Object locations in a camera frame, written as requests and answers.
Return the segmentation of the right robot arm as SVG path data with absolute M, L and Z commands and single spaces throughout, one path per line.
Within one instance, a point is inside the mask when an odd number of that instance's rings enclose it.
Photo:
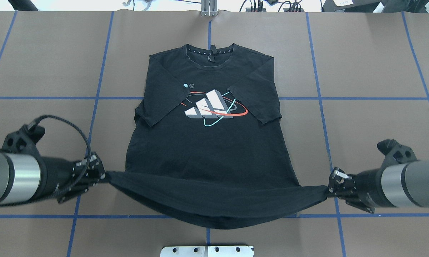
M 395 164 L 358 174 L 335 168 L 327 197 L 373 214 L 376 208 L 429 208 L 429 160 Z

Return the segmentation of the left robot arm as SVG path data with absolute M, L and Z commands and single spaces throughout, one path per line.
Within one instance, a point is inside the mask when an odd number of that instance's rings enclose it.
M 0 207 L 67 202 L 107 181 L 100 158 L 81 161 L 0 152 Z

